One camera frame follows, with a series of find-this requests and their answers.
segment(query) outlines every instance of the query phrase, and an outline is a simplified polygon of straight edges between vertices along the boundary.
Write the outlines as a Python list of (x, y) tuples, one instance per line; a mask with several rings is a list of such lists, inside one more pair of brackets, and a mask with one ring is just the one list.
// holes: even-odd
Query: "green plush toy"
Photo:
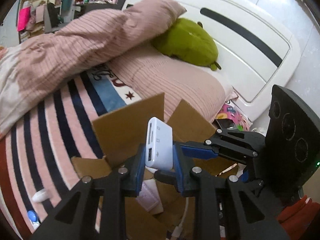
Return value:
[(216, 63), (218, 49), (212, 37), (198, 24), (179, 18), (169, 30), (151, 41), (162, 54), (197, 66), (221, 69)]

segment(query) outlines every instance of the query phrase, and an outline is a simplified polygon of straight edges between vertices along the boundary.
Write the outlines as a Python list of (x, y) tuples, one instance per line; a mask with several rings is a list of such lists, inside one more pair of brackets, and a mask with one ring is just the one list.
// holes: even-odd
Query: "cardboard box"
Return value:
[[(164, 94), (125, 106), (94, 120), (92, 126), (105, 157), (100, 160), (72, 159), (79, 177), (107, 176), (112, 168), (118, 167), (127, 158), (134, 156), (139, 144), (146, 141), (147, 124), (153, 116), (164, 119)], [(204, 142), (216, 130), (184, 100), (180, 102), (167, 124), (172, 127), (173, 139), (180, 142)], [(195, 164), (212, 175), (218, 175), (234, 162), (218, 157), (208, 161), (195, 159)], [(145, 179), (151, 177), (152, 174), (145, 172)], [(159, 181), (156, 183), (164, 208), (163, 213), (153, 217), (135, 199), (126, 198), (127, 234), (131, 239), (164, 240), (167, 230), (172, 232), (180, 223), (185, 198), (182, 198), (173, 186)], [(190, 198), (182, 233), (187, 238), (192, 238), (193, 219), (194, 199)]]

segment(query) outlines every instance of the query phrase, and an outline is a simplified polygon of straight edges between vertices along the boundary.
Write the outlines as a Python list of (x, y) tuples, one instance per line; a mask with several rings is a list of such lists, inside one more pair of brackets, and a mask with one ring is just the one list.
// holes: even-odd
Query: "pink pillow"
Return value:
[(194, 65), (162, 55), (149, 43), (114, 58), (108, 66), (141, 98), (165, 92), (165, 121), (181, 99), (209, 122), (213, 122), (225, 102), (225, 91), (215, 77)]
[(19, 20), (18, 20), (18, 26), (17, 26), (18, 32), (26, 28), (30, 18), (30, 10), (31, 10), (31, 7), (27, 7), (19, 11)]

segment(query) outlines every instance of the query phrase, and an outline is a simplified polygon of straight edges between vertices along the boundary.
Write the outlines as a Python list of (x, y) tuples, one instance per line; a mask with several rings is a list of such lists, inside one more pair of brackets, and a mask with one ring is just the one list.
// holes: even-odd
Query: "star print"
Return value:
[(126, 97), (126, 99), (127, 98), (130, 98), (130, 100), (132, 100), (132, 98), (134, 98), (134, 95), (133, 95), (134, 93), (131, 93), (130, 91), (127, 93), (127, 94), (125, 94), (127, 97)]

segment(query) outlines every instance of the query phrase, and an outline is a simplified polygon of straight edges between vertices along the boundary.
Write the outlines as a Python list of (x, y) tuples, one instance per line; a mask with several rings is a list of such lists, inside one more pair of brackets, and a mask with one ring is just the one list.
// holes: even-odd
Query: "headboard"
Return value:
[[(123, 6), (140, 0), (126, 0)], [(300, 47), (292, 33), (247, 0), (176, 0), (215, 40), (222, 67), (239, 95), (234, 103), (253, 122), (271, 103), (274, 84), (285, 86), (298, 66)]]

